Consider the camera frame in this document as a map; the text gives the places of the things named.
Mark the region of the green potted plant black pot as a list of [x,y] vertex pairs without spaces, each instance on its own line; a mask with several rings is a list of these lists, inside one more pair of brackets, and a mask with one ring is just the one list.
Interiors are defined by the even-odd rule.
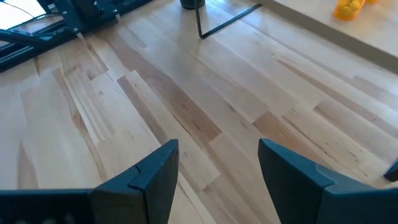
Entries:
[[193,10],[195,6],[202,7],[206,0],[180,0],[181,6],[184,9]]

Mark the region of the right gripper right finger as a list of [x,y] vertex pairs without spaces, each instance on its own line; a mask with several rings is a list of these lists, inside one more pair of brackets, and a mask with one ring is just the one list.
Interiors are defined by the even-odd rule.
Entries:
[[259,140],[258,158],[281,224],[348,224],[348,204],[331,200],[374,189],[270,139]]

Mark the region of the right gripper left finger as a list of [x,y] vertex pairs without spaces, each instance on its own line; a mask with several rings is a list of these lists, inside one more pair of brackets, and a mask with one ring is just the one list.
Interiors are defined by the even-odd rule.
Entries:
[[95,224],[167,224],[177,186],[179,149],[169,140],[91,194]]

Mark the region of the black aluminium table frame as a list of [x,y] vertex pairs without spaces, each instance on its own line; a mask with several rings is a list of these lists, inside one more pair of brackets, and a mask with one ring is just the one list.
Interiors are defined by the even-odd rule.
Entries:
[[36,0],[62,19],[33,32],[0,29],[0,73],[62,45],[153,0]]

